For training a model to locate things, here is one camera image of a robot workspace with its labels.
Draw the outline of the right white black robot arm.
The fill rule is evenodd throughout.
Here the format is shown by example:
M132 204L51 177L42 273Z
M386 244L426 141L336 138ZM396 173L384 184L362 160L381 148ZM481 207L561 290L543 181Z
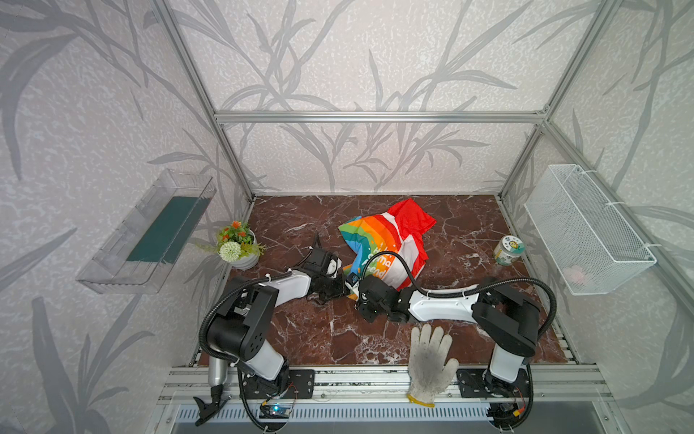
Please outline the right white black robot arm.
M547 317L540 304L512 287L529 283L546 292ZM493 396L510 397L521 371L528 372L538 341L551 328L557 314L553 291L534 278L486 278L465 289L429 290L411 286L397 290L368 276L356 285L356 310L372 323L386 316L395 323L434 320L474 323L494 341L492 359L484 375L484 387Z

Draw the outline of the rainbow striped child jacket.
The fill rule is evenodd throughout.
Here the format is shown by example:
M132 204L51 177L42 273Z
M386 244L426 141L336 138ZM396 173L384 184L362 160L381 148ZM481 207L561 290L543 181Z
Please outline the rainbow striped child jacket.
M363 271L383 280L394 289L411 284L405 269L414 277L426 265L428 255L424 235L437 220L419 204L407 199L381 214L360 217L338 227L344 241L356 254L345 267L346 274L360 276Z

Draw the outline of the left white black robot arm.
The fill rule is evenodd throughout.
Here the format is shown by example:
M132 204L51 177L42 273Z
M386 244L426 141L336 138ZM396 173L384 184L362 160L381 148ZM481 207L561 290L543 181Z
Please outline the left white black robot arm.
M290 385L288 362L267 341L275 308L312 295L327 302L347 293L341 260L319 247L280 274L229 280L198 333L200 348L210 358L211 397L222 399L230 363L240 374L251 376L240 382L240 390L249 387L267 397L285 392Z

